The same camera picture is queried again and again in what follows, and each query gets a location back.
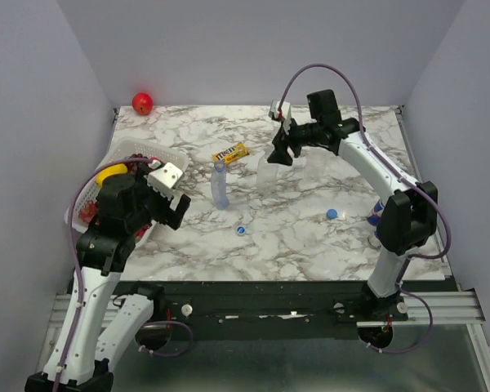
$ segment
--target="white marble surface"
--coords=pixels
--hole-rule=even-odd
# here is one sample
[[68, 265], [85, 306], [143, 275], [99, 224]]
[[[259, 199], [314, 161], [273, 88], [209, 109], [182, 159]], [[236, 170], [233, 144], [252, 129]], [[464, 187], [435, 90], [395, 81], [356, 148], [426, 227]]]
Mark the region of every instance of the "white marble surface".
[[[377, 251], [368, 246], [373, 228], [365, 216], [378, 197], [345, 161], [326, 155], [325, 174], [305, 176], [309, 149], [293, 167], [280, 167], [275, 191], [256, 192], [256, 167], [270, 143], [274, 122], [265, 106], [157, 107], [148, 117], [120, 109], [113, 142], [125, 136], [155, 141], [190, 157], [180, 189], [192, 198], [181, 228], [158, 227], [127, 262], [123, 280], [351, 280], [367, 279]], [[355, 117], [343, 108], [343, 117]], [[364, 122], [377, 144], [412, 173], [391, 108], [364, 108]], [[308, 122], [307, 108], [293, 117]], [[251, 155], [229, 165], [230, 207], [218, 211], [210, 187], [212, 154], [242, 141]], [[327, 220], [335, 208], [340, 219]], [[234, 233], [236, 224], [247, 235]], [[431, 239], [423, 248], [434, 253]], [[414, 260], [407, 279], [443, 279], [440, 261]]]

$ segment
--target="wall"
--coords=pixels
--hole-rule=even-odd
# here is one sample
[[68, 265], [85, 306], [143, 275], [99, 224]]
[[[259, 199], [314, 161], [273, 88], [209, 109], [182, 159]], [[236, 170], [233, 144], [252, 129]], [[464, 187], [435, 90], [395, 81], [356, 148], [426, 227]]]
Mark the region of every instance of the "wall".
[[[462, 0], [58, 0], [107, 96], [161, 104], [267, 104], [303, 65], [344, 70], [365, 105], [402, 104]], [[289, 96], [348, 87], [324, 70]]]
[[424, 179], [452, 222], [450, 265], [490, 340], [490, 0], [467, 0], [405, 106]]
[[112, 109], [54, 0], [0, 2], [0, 392], [24, 390], [70, 278], [64, 211]]

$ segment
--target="snack package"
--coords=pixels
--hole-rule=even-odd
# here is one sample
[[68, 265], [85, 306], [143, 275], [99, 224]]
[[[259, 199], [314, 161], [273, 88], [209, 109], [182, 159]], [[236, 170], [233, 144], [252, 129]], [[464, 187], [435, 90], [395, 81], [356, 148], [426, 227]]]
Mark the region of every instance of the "snack package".
[[220, 153], [213, 154], [212, 159], [215, 161], [224, 161], [225, 165], [248, 155], [248, 149], [243, 143], [237, 143], [232, 147], [221, 151]]

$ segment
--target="purple cable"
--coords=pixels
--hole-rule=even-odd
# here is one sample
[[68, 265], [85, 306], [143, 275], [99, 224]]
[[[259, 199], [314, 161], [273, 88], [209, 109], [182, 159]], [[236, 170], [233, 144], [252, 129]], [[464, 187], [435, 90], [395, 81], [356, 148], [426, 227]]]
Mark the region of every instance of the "purple cable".
[[441, 218], [441, 221], [443, 222], [444, 230], [446, 233], [446, 242], [445, 242], [445, 247], [444, 249], [437, 255], [429, 256], [429, 255], [422, 255], [420, 253], [417, 254], [412, 254], [408, 255], [408, 258], [413, 258], [413, 257], [420, 257], [422, 259], [428, 259], [428, 260], [433, 260], [433, 259], [439, 259], [443, 256], [445, 256], [448, 253], [448, 250], [452, 246], [452, 231], [450, 230], [450, 225], [448, 224], [448, 219], [444, 215], [444, 213], [441, 211], [439, 208], [438, 204], [425, 192], [423, 192], [422, 189], [420, 189], [417, 185], [413, 184], [406, 178], [402, 178], [401, 174], [399, 171], [383, 157], [379, 151], [377, 151], [376, 147], [368, 141], [367, 135], [365, 135], [365, 132], [363, 130], [363, 115], [361, 113], [361, 102], [359, 101], [359, 96], [358, 93], [356, 92], [354, 85], [350, 82], [350, 80], [345, 76], [344, 73], [342, 73], [339, 69], [332, 67], [331, 65], [327, 64], [321, 64], [321, 63], [315, 63], [315, 64], [309, 64], [297, 71], [294, 76], [292, 76], [291, 80], [288, 82], [287, 87], [285, 88], [285, 91], [283, 92], [283, 95], [281, 96], [281, 100], [279, 101], [279, 106], [278, 106], [278, 111], [281, 110], [281, 107], [283, 105], [283, 102], [285, 102], [285, 98], [287, 98], [288, 91], [290, 90], [292, 84], [296, 80], [298, 76], [300, 76], [304, 71], [310, 68], [325, 68], [325, 69], [330, 69], [332, 72], [335, 72], [336, 74], [340, 75], [343, 80], [345, 80], [346, 84], [349, 85], [350, 90], [352, 91], [352, 95], [354, 96], [354, 100], [356, 102], [356, 107], [358, 109], [358, 117], [359, 117], [359, 133], [361, 134], [361, 137], [363, 138], [363, 143], [372, 151], [372, 153], [380, 160], [381, 163], [385, 165], [387, 169], [389, 169], [392, 174], [394, 174], [396, 177], [398, 177], [399, 181], [402, 181], [406, 186], [409, 186], [410, 188], [414, 189], [417, 193], [419, 193], [431, 206], [432, 208], [438, 213], [439, 218]]
[[[73, 263], [74, 270], [76, 272], [76, 280], [78, 283], [78, 303], [83, 303], [83, 276], [82, 269], [80, 267], [80, 261], [78, 260], [78, 254], [76, 253], [76, 248], [74, 245], [74, 236], [73, 236], [73, 213], [74, 208], [76, 206], [76, 202], [80, 197], [80, 193], [82, 190], [89, 184], [93, 178], [95, 178], [102, 170], [105, 170], [108, 167], [118, 165], [120, 163], [151, 163], [152, 159], [148, 158], [127, 158], [120, 159], [118, 161], [114, 161], [111, 163], [107, 163], [104, 166], [98, 167], [89, 178], [78, 188], [77, 193], [74, 195], [73, 200], [71, 201], [71, 205], [69, 206], [69, 213], [67, 215], [67, 229], [68, 229], [68, 240], [69, 240], [69, 249], [71, 251], [71, 255], [73, 255]], [[82, 307], [76, 308], [74, 311], [73, 322], [71, 323], [71, 327], [69, 329], [69, 334], [67, 335], [67, 339], [65, 340], [64, 348], [62, 349], [62, 354], [60, 356], [60, 361], [58, 362], [58, 366], [64, 368], [65, 361], [67, 360], [67, 354], [69, 353], [69, 349], [71, 344], [73, 343], [74, 335], [76, 334], [76, 330], [78, 328], [78, 322], [80, 321], [80, 314], [82, 313]], [[55, 382], [52, 386], [52, 392], [58, 391], [58, 386], [60, 385], [60, 379], [62, 376], [62, 372], [56, 373]]]
[[416, 298], [419, 302], [421, 302], [425, 308], [426, 311], [428, 312], [428, 317], [429, 317], [429, 324], [428, 324], [428, 329], [426, 330], [426, 334], [423, 336], [423, 338], [418, 341], [415, 345], [412, 345], [408, 347], [407, 349], [402, 349], [402, 350], [384, 350], [384, 349], [378, 349], [377, 347], [374, 347], [373, 345], [367, 345], [367, 348], [372, 349], [378, 353], [381, 354], [406, 354], [411, 351], [414, 351], [415, 349], [419, 349], [421, 346], [423, 346], [430, 338], [432, 335], [432, 331], [434, 330], [434, 316], [432, 315], [432, 309], [428, 306], [426, 301], [421, 298], [420, 296], [417, 296], [416, 294], [412, 294], [411, 292], [407, 292], [403, 290], [402, 288], [400, 291], [405, 294], [406, 296], [411, 296], [412, 298]]
[[187, 351], [192, 349], [192, 347], [194, 345], [194, 334], [193, 334], [193, 330], [190, 329], [190, 327], [187, 324], [180, 323], [179, 321], [166, 320], [166, 321], [153, 321], [152, 323], [145, 324], [144, 327], [147, 327], [149, 325], [178, 325], [178, 326], [184, 328], [189, 333], [189, 345], [187, 347], [185, 347], [183, 350], [178, 351], [177, 353], [160, 353], [159, 351], [149, 350], [144, 345], [140, 345], [140, 351], [144, 351], [145, 353], [154, 355], [156, 357], [175, 358], [175, 357], [179, 357], [180, 355], [185, 354]]

